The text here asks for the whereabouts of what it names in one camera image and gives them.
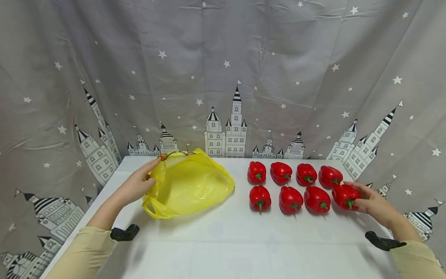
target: human hand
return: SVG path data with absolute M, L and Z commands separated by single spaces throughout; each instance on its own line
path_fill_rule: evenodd
M 147 173 L 153 170 L 160 161 L 161 158 L 158 157 L 134 171 L 113 193 L 112 198 L 122 206 L 126 206 L 144 196 L 156 183 L 156 180 Z

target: white tabletop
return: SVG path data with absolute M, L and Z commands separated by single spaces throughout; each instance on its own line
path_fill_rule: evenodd
M 48 266 L 42 278 L 60 258 L 76 233 L 99 206 L 143 163 L 153 157 L 127 156 L 115 171 L 77 228 Z M 115 227 L 137 224 L 140 232 L 131 242 L 118 242 L 99 272 L 98 279 L 377 279 L 398 278 L 389 252 L 381 251 L 364 237 L 388 232 L 371 217 L 342 210 L 332 201 L 326 215 L 310 214 L 305 206 L 295 216 L 279 209 L 280 186 L 269 175 L 273 162 L 293 169 L 289 186 L 301 194 L 296 182 L 297 165 L 304 160 L 257 159 L 267 168 L 264 186 L 272 199 L 271 210 L 259 214 L 249 207 L 246 173 L 251 159 L 215 158 L 235 180 L 235 192 L 223 203 L 198 213 L 155 220 L 137 201 L 125 207 Z M 316 171 L 333 166 L 348 173 L 337 161 L 305 160 Z

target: gray curtain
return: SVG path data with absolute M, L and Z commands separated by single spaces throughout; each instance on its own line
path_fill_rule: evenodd
M 442 0 L 0 1 L 0 276 L 38 278 L 124 156 L 196 147 L 341 160 L 445 262 L 445 26 Z

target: pointed roof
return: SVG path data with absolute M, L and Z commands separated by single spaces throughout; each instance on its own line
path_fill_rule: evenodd
M 240 92 L 239 92 L 239 86 L 237 85 L 237 88 L 235 89 L 234 98 L 232 99 L 233 102 L 242 102 L 242 99 L 240 98 Z
M 214 107 L 211 108 L 211 113 L 207 117 L 208 121 L 220 121 L 220 118 L 215 114 Z
M 356 122 L 358 122 L 358 119 L 355 119 L 355 121 L 353 121 L 353 124 L 350 126 L 350 128 L 348 128 L 347 132 L 357 132 L 358 131 L 356 129 Z

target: castle illustration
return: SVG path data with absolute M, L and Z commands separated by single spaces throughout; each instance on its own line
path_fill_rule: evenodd
M 153 151 L 150 150 L 149 145 L 142 138 L 139 131 L 137 131 L 136 137 L 138 138 L 138 141 L 136 142 L 136 150 L 130 142 L 127 144 L 128 154 L 130 156 L 158 156 L 161 154 L 160 149 L 156 145 L 153 148 Z
M 305 145 L 301 139 L 302 129 L 297 133 L 297 138 L 293 140 L 286 149 L 284 159 L 302 159 L 304 157 Z
M 107 122 L 105 122 L 104 117 L 102 116 L 101 111 L 99 110 L 98 103 L 93 98 L 93 96 L 88 93 L 88 91 L 84 88 L 85 95 L 87 96 L 88 103 L 90 104 L 91 109 L 96 115 L 99 123 L 99 137 L 104 142 L 105 147 L 111 152 L 112 160 L 115 161 L 116 165 L 119 165 L 122 161 L 121 154 L 119 153 L 118 145 L 116 143 L 115 137 L 113 136 L 112 130 Z
M 392 175 L 392 178 L 393 178 L 392 182 L 393 182 L 397 177 L 398 177 L 398 176 L 396 176 L 396 175 Z M 375 192 L 377 192 L 378 194 L 380 194 L 381 197 L 383 197 L 383 198 L 387 198 L 387 193 L 388 193 L 389 190 L 390 190 L 390 184 L 391 184 L 392 182 L 384 184 L 384 186 L 381 187 L 381 188 L 379 188 L 379 189 L 375 189 Z M 369 188 L 371 188 L 371 187 L 373 186 L 373 182 L 372 182 L 372 183 L 369 183 L 369 184 L 366 184 L 366 186 L 369 187 Z
M 44 251 L 40 255 L 31 252 L 0 254 L 6 268 L 6 279 L 38 279 L 62 245 L 51 237 L 38 237 Z
M 267 159 L 282 159 L 283 158 L 283 149 L 277 154 L 274 154 L 274 146 L 273 146 L 273 138 L 271 136 L 271 130 L 268 130 L 269 137 L 266 140 L 266 143 L 263 145 L 262 152 L 259 153 L 259 149 L 256 147 L 252 151 L 252 158 L 267 158 Z
M 222 129 L 221 119 L 215 113 L 214 107 L 211 108 L 211 112 L 206 118 L 205 152 L 210 157 L 245 157 L 248 127 L 242 115 L 239 84 L 242 83 L 237 79 L 237 87 L 232 98 L 231 117 L 226 122 L 225 130 Z
M 86 158 L 88 167 L 96 180 L 102 186 L 105 186 L 113 172 L 118 168 L 116 155 L 112 154 L 105 145 L 99 146 L 91 134 L 82 131 L 76 124 L 74 127 L 78 133 L 79 145 Z
M 84 216 L 82 209 L 70 199 L 39 198 L 35 194 L 22 193 L 16 190 L 15 196 L 23 194 L 26 201 L 34 205 L 37 222 L 50 230 L 50 234 L 65 242 L 70 233 Z
M 398 106 L 404 107 L 403 100 L 399 102 Z M 375 159 L 378 151 L 378 143 L 385 131 L 389 128 L 397 107 L 380 122 L 369 137 L 365 136 L 360 139 L 356 146 L 353 142 L 358 134 L 356 127 L 358 120 L 353 121 L 353 124 L 344 131 L 339 141 L 334 143 L 327 159 L 341 161 L 350 176 L 354 180 L 357 180 Z

